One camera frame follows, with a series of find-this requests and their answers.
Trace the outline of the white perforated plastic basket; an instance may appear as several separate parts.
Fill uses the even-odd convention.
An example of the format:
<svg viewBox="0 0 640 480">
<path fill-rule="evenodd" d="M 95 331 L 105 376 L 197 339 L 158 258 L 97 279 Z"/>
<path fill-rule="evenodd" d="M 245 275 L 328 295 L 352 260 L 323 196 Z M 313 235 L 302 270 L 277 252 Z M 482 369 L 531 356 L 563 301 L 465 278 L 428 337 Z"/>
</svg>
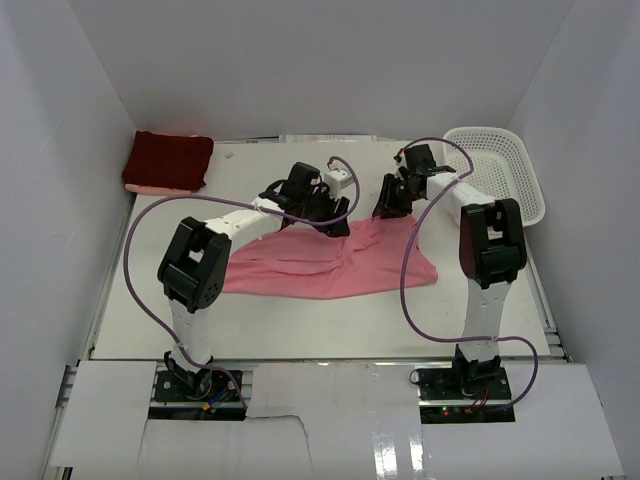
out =
<svg viewBox="0 0 640 480">
<path fill-rule="evenodd" d="M 444 163 L 464 173 L 474 171 L 466 182 L 496 199 L 519 203 L 523 225 L 533 226 L 546 213 L 546 205 L 524 142 L 515 133 L 493 127 L 459 127 L 446 132 Z"/>
</svg>

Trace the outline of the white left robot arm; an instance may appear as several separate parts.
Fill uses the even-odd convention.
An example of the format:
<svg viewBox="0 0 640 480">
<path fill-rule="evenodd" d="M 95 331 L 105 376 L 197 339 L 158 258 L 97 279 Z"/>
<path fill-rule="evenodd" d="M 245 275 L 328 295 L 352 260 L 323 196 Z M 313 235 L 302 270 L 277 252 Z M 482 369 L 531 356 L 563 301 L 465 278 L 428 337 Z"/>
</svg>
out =
<svg viewBox="0 0 640 480">
<path fill-rule="evenodd" d="M 229 259 L 238 249 L 276 233 L 300 220 L 335 238 L 350 233 L 346 220 L 350 200 L 342 190 L 358 183 L 352 171 L 328 170 L 297 162 L 288 177 L 269 185 L 249 208 L 235 210 L 205 222 L 183 219 L 158 270 L 172 314 L 177 339 L 165 354 L 174 379 L 193 395 L 205 391 L 213 360 L 209 344 L 210 321 L 204 313 L 222 293 Z"/>
</svg>

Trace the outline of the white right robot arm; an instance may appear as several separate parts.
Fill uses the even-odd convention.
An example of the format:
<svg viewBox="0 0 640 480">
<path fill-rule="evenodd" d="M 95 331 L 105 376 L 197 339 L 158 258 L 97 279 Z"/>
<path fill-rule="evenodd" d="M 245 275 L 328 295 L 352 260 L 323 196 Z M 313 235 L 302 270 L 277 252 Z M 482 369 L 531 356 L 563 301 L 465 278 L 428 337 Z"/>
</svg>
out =
<svg viewBox="0 0 640 480">
<path fill-rule="evenodd" d="M 464 181 L 448 165 L 436 163 L 427 144 L 413 144 L 395 156 L 395 173 L 383 177 L 373 215 L 383 220 L 412 213 L 424 199 L 440 205 L 459 225 L 458 258 L 468 281 L 464 329 L 455 340 L 454 360 L 446 380 L 464 395 L 486 390 L 498 378 L 498 337 L 504 304 L 527 263 L 520 206 L 497 200 Z"/>
</svg>

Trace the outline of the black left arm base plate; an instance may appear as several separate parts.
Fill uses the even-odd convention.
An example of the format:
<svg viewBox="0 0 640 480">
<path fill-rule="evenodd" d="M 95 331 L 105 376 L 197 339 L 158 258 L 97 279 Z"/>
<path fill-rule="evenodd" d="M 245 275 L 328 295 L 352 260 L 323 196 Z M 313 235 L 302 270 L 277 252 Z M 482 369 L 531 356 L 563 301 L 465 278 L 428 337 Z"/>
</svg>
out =
<svg viewBox="0 0 640 480">
<path fill-rule="evenodd" d="M 243 372 L 231 370 L 241 388 Z M 239 399 L 241 389 L 222 372 L 207 373 L 202 383 L 191 391 L 168 370 L 159 370 L 154 379 L 148 410 L 151 420 L 236 421 L 246 418 L 246 408 Z"/>
</svg>

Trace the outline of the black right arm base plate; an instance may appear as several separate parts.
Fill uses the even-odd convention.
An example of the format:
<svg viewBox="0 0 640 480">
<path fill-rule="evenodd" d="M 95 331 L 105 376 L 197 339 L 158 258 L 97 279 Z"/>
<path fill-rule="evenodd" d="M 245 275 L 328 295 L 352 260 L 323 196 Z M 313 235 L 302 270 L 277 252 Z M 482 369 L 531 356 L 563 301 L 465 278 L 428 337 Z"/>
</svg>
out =
<svg viewBox="0 0 640 480">
<path fill-rule="evenodd" d="M 452 368 L 416 368 L 409 382 L 417 388 L 423 425 L 514 423 L 515 413 L 506 370 L 479 386 L 461 387 Z"/>
</svg>

